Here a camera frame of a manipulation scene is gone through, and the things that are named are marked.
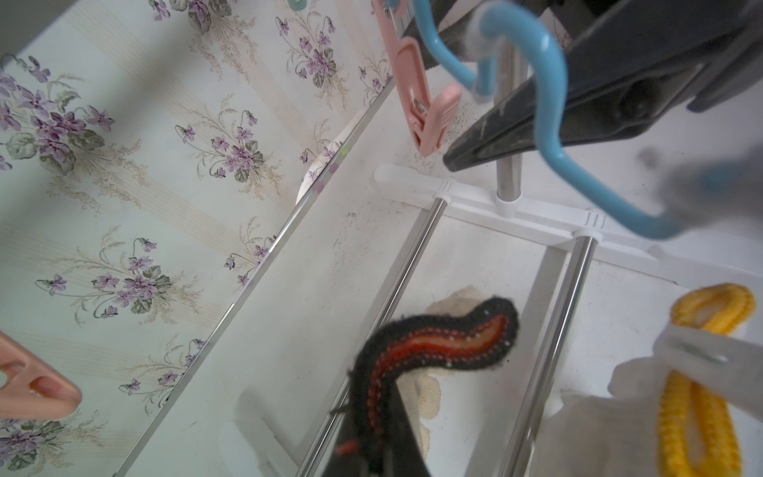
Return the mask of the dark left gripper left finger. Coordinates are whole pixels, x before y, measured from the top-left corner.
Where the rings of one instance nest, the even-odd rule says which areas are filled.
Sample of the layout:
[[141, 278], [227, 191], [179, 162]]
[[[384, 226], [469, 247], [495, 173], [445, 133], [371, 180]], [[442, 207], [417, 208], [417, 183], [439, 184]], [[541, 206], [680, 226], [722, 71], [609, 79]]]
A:
[[361, 475], [360, 443], [355, 429], [344, 425], [321, 473], [323, 477], [359, 477]]

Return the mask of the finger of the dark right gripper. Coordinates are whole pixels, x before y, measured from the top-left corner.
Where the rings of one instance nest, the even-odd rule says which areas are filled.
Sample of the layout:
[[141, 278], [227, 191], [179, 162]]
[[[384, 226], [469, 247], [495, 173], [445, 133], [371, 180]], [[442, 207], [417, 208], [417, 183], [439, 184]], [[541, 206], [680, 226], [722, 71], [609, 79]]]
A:
[[684, 103], [704, 112], [762, 79], [759, 1], [566, 1], [565, 146], [636, 137]]

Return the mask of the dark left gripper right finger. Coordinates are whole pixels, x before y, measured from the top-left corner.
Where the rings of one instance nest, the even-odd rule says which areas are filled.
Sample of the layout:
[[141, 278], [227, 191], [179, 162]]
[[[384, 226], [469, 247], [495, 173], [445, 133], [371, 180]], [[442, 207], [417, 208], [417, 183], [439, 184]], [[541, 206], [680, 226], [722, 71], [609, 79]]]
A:
[[385, 415], [383, 476], [429, 477], [411, 422], [400, 399], [390, 399]]

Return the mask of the beige glove black cuff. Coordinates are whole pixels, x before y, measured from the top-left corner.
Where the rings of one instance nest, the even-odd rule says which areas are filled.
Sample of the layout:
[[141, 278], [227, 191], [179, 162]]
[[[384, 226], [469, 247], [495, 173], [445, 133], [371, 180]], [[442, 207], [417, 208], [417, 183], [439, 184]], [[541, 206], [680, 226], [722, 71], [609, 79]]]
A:
[[492, 297], [461, 316], [422, 314], [395, 320], [372, 335], [350, 374], [349, 418], [356, 439], [343, 446], [367, 469], [385, 471], [385, 452], [398, 435], [391, 395], [397, 379], [415, 370], [481, 371], [508, 357], [520, 331], [512, 300]]

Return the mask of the blue wavy hanger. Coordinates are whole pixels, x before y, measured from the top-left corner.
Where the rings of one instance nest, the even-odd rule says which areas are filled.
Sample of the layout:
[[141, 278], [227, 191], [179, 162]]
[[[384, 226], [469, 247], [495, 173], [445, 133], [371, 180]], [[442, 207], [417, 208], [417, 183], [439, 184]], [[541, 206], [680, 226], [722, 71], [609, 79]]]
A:
[[668, 213], [653, 216], [632, 206], [564, 151], [560, 127], [568, 88], [566, 60], [556, 39], [529, 10], [509, 1], [487, 1], [476, 8], [465, 36], [466, 49], [477, 57], [477, 70], [473, 72], [445, 46], [434, 24], [430, 3], [415, 1], [412, 7], [427, 51], [475, 99], [486, 101], [496, 93], [500, 47], [509, 42], [520, 50], [534, 73], [534, 146], [548, 167], [567, 184], [643, 238], [667, 240], [685, 230]]

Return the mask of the white glove yellow cuff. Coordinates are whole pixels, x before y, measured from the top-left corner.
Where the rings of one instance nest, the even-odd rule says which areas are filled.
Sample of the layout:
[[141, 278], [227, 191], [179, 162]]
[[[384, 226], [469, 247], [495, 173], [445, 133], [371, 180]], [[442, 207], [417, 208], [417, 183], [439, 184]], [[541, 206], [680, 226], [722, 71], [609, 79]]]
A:
[[[756, 308], [733, 283], [692, 291], [670, 325], [733, 338]], [[534, 444], [531, 476], [759, 476], [762, 441], [740, 444], [725, 399], [655, 358], [617, 366], [608, 397], [562, 394]]]

